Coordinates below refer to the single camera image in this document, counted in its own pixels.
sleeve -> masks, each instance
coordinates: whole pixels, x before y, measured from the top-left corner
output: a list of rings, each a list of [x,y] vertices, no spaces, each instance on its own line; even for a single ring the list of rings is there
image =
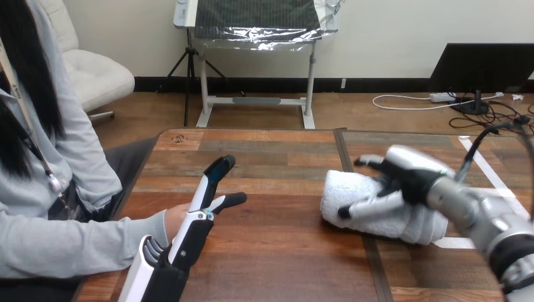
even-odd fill
[[[0,203],[0,278],[68,278],[128,267],[142,237],[168,245],[164,211],[104,223],[10,216]]]
[[[38,1],[29,1],[29,4],[48,60],[65,129],[65,135],[57,137],[55,147],[72,170],[80,199],[89,210],[93,210],[91,206],[101,208],[122,190],[120,180],[106,161],[93,126],[80,105],[46,12]]]

light gray jacket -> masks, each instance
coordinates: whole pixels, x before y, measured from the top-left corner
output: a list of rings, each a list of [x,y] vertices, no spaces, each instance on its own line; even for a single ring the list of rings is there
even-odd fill
[[[122,189],[120,181],[77,100],[46,12],[38,0],[27,1],[48,60],[65,128],[64,137],[48,137],[28,94],[22,90],[38,146],[63,187],[67,188],[73,179],[88,210],[100,209]],[[29,131],[15,98],[2,90],[0,98]],[[26,148],[25,151],[31,180],[8,175],[0,164],[0,278],[71,277],[116,271],[132,263],[144,235],[151,234],[168,245],[163,211],[144,220],[48,221],[48,209],[57,193],[50,190],[37,158]]]

white cable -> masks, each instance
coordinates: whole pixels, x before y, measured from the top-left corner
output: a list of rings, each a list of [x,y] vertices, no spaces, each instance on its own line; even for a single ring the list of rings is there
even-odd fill
[[[497,92],[494,96],[489,96],[487,98],[482,98],[482,99],[494,99],[494,98],[500,98],[502,97],[503,94],[501,92]],[[430,98],[413,98],[411,96],[396,96],[396,95],[393,95],[393,94],[384,94],[383,96],[377,96],[373,99],[373,105],[375,105],[376,107],[378,108],[382,108],[382,109],[389,109],[389,110],[433,110],[433,109],[440,109],[440,108],[447,108],[447,107],[452,107],[452,106],[456,106],[456,105],[461,105],[461,104],[467,104],[467,103],[471,103],[471,102],[474,102],[475,100],[472,99],[470,101],[466,101],[466,102],[462,102],[462,103],[456,103],[456,104],[448,104],[448,105],[442,105],[442,106],[435,106],[435,107],[427,107],[427,108],[397,108],[397,107],[386,107],[386,106],[381,106],[379,104],[376,103],[376,100],[377,99],[380,99],[380,98],[403,98],[403,99],[421,99],[421,100],[427,100],[427,99],[430,99]]]

computer monitor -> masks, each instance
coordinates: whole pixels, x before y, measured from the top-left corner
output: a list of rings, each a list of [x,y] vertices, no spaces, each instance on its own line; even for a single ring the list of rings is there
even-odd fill
[[[429,90],[474,93],[474,102],[452,108],[483,115],[488,111],[480,99],[483,92],[518,92],[533,72],[534,43],[449,43],[430,77]]]

black monitor base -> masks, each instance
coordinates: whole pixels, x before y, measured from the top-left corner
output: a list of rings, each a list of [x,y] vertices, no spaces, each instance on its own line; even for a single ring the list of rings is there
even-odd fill
[[[475,98],[456,98],[455,101],[451,101],[449,104],[463,103],[473,99],[475,100],[474,102],[452,106],[452,109],[465,115],[484,115],[489,111],[489,105],[482,100],[482,91],[480,90],[476,90]]]
[[[449,104],[457,104],[457,101],[450,101]],[[466,115],[484,115],[489,111],[488,104],[480,101],[478,108],[475,107],[475,102],[452,106],[452,109],[464,113]]]

